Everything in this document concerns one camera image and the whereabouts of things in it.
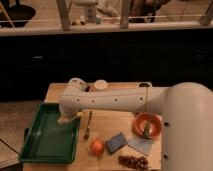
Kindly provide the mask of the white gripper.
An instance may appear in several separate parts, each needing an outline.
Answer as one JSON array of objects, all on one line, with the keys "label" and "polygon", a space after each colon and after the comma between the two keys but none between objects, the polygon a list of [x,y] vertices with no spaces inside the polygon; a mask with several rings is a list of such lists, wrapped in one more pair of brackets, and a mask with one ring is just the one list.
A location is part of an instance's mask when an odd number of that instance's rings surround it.
[{"label": "white gripper", "polygon": [[61,125],[70,123],[75,118],[81,115],[81,112],[79,110],[66,108],[62,105],[59,106],[59,111],[60,111],[60,117],[58,118],[57,122]]}]

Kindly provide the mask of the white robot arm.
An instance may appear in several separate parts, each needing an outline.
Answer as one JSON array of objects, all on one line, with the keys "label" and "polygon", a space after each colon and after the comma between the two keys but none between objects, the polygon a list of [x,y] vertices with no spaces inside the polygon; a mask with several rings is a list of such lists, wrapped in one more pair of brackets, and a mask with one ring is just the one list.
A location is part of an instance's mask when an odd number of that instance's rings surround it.
[{"label": "white robot arm", "polygon": [[162,117],[162,171],[213,171],[213,91],[183,82],[171,87],[87,90],[72,78],[59,96],[60,124],[85,109],[150,112]]}]

